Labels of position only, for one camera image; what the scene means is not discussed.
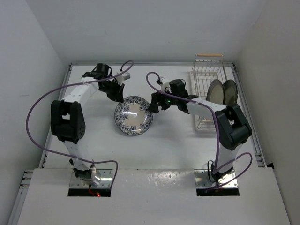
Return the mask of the grey rim cream plate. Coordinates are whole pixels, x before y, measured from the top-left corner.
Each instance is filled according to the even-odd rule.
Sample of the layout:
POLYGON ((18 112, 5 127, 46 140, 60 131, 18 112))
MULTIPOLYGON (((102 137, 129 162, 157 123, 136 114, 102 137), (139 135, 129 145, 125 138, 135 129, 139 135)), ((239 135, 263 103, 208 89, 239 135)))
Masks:
POLYGON ((223 104, 224 87, 220 80, 215 79, 209 85, 206 100, 215 104, 223 104))

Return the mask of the blue floral white plate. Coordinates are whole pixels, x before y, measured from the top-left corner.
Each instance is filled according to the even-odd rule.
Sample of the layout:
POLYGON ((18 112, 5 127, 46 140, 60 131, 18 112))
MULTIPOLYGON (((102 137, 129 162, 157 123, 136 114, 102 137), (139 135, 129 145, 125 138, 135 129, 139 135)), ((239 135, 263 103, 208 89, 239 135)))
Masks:
POLYGON ((114 120, 118 129, 130 136, 144 134, 152 125, 153 113, 148 111, 150 104, 140 96, 124 98, 114 110, 114 120))

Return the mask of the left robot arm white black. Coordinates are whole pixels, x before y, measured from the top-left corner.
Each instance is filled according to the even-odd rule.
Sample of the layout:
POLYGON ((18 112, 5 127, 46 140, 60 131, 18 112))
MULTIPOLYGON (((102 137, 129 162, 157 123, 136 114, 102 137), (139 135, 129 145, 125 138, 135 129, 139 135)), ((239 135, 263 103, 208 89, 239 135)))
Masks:
POLYGON ((83 116, 83 106, 97 91, 101 91, 114 101, 122 103, 124 81, 130 78, 129 72, 120 71, 112 75, 112 69, 106 64, 99 63, 90 72, 81 77, 81 84, 76 86, 70 94, 62 100, 54 100, 51 104, 51 132, 66 146, 72 155, 70 164, 76 178, 82 183, 95 187, 101 181, 94 162, 85 162, 87 151, 79 146, 83 138, 86 125, 83 116))

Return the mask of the black checkered rim plate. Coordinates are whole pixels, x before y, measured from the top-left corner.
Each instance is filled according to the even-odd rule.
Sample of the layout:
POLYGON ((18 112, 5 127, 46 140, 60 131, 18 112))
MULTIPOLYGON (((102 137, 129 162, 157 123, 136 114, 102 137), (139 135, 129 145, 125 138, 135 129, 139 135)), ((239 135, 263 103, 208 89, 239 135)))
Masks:
POLYGON ((224 84, 224 104, 234 105, 238 100, 238 89, 234 80, 227 80, 224 84))

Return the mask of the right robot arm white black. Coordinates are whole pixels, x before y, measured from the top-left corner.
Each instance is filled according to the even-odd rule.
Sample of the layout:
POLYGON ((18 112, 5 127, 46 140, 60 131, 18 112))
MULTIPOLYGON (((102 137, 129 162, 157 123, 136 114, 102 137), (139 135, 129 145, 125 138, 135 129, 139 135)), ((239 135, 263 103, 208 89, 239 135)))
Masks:
POLYGON ((211 119, 216 128, 216 158, 209 166, 208 177, 211 183, 218 183, 224 175, 233 171, 233 163, 242 155, 238 152, 252 135, 252 129, 238 104, 216 104, 197 95, 189 95, 185 82, 181 79, 168 81, 157 79, 161 89, 151 95, 150 112, 158 113, 170 106, 180 111, 211 119))

